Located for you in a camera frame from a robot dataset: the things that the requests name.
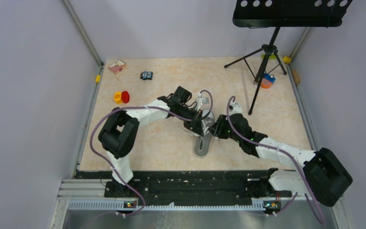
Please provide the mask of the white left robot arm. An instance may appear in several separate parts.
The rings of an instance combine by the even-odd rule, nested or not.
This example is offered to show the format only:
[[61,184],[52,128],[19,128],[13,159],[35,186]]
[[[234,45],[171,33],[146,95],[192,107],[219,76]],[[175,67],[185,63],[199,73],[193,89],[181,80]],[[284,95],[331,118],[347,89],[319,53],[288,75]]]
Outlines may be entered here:
[[183,126],[194,136],[204,137],[207,133],[205,119],[211,109],[202,109],[205,104],[214,104],[208,90],[201,90],[192,105],[187,102],[192,93],[178,86],[174,93],[160,96],[144,106],[117,107],[99,121],[97,126],[102,129],[98,140],[106,151],[106,161],[112,169],[115,190],[120,196],[128,197],[133,193],[134,185],[128,154],[131,152],[138,130],[152,122],[176,117],[183,121]]

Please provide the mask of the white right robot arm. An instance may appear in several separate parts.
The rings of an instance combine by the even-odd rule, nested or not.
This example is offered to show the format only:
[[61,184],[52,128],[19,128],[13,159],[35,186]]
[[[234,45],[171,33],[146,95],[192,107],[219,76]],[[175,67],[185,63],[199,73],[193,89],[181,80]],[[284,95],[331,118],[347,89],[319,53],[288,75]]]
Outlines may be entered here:
[[220,115],[209,128],[220,139],[232,139],[248,155],[277,161],[291,170],[274,169],[260,184],[272,197],[278,191],[310,194],[314,201],[332,207],[353,183],[353,178],[328,148],[304,150],[280,143],[252,130],[242,114]]

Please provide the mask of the grey canvas sneaker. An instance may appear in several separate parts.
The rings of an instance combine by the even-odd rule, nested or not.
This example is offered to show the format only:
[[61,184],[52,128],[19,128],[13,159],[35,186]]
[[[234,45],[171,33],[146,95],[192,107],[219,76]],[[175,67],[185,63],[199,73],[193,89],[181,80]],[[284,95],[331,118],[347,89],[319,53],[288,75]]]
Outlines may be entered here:
[[205,137],[196,138],[194,153],[197,157],[203,158],[208,154],[212,137],[213,134],[210,132]]

